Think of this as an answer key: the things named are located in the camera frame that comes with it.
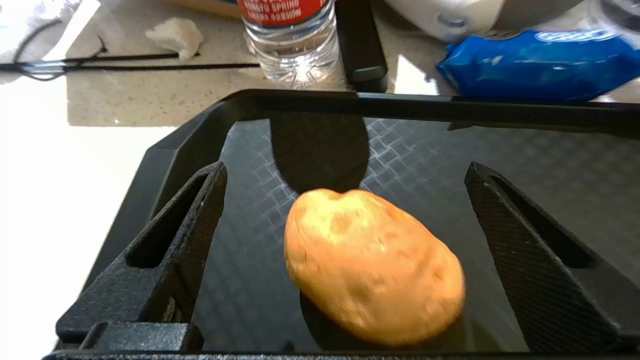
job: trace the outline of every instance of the white tissue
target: white tissue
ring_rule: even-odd
[[[175,51],[180,60],[192,58],[197,52],[204,37],[196,24],[189,19],[172,17],[145,32],[147,37],[159,47]]]

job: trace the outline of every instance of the potato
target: potato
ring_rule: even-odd
[[[372,193],[302,194],[287,217],[284,241],[295,285],[363,340],[419,343],[461,313],[458,258],[413,216]]]

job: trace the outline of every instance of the blue snack package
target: blue snack package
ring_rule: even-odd
[[[465,97],[589,101],[640,76],[640,53],[604,30],[472,35],[438,71]]]

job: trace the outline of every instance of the plastic bottle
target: plastic bottle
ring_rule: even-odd
[[[338,60],[333,0],[237,0],[247,44],[274,83],[304,88]]]

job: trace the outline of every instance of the textured mat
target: textured mat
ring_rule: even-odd
[[[412,120],[273,114],[239,122],[221,160],[225,211],[193,321],[204,350],[376,350],[326,319],[291,284],[285,218],[300,192],[365,188],[411,213],[460,258],[468,295],[441,338],[407,350],[524,351],[526,345],[471,207],[471,161],[494,168],[640,284],[640,141],[603,134]]]

